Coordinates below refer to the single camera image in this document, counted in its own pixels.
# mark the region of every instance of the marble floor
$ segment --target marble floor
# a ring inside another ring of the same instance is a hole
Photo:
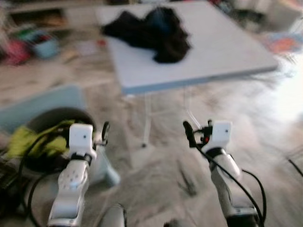
[[[244,79],[211,82],[192,88],[192,110],[201,123],[207,119],[233,122],[228,151],[237,164],[255,173],[267,193],[266,227],[303,226],[303,178],[286,157],[303,169],[303,55],[297,64],[278,58],[280,68]],[[101,125],[111,122],[107,155],[121,174],[117,187],[102,183],[87,192],[83,226],[95,227],[114,203],[127,209],[128,226],[161,227],[183,218],[196,227],[225,227],[208,163],[190,149],[183,132],[189,120],[182,106],[183,90],[163,91],[152,97],[156,110],[177,111],[153,118],[150,144],[141,148],[143,97],[120,92],[106,48],[92,57],[63,62],[31,60],[21,66],[0,65],[0,107],[53,87],[75,83],[85,95],[88,111]],[[192,177],[196,196],[188,195],[179,163]],[[257,183],[244,176],[262,207]],[[39,222],[46,223],[56,187],[54,178],[41,184],[33,206]],[[29,220],[10,217],[2,227],[30,227]]]

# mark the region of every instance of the pile of clothes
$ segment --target pile of clothes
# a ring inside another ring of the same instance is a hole
[[[123,11],[115,21],[102,27],[102,32],[133,47],[155,50],[153,59],[159,63],[178,62],[190,49],[180,19],[173,9],[166,7],[153,9],[144,19]]]

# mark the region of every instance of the blue container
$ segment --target blue container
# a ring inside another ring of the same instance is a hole
[[[33,46],[35,54],[42,59],[56,56],[59,53],[59,44],[55,38]]]

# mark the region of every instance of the table leg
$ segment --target table leg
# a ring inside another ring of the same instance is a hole
[[[190,110],[191,106],[191,87],[184,87],[184,109],[186,113],[189,115],[193,123],[197,128],[201,128],[199,121],[195,118],[193,113]]]
[[[151,123],[152,123],[152,100],[150,94],[144,95],[145,102],[145,126],[144,126],[144,137],[142,147],[146,147],[149,143],[149,137],[151,133]]]

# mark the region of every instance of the yellow-green cloth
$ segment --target yellow-green cloth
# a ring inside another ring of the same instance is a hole
[[[75,121],[68,120],[62,121],[58,125],[49,128],[39,134],[35,133],[26,126],[19,127],[11,137],[9,142],[8,157],[21,157],[27,151],[27,149],[35,142],[38,137],[43,136],[39,142],[34,146],[29,153],[30,156],[39,157],[41,154],[46,153],[49,156],[55,153],[64,153],[68,149],[66,148],[65,138],[58,136],[54,140],[48,142],[41,150],[40,146],[47,139],[47,135],[60,128],[61,126],[72,125]]]

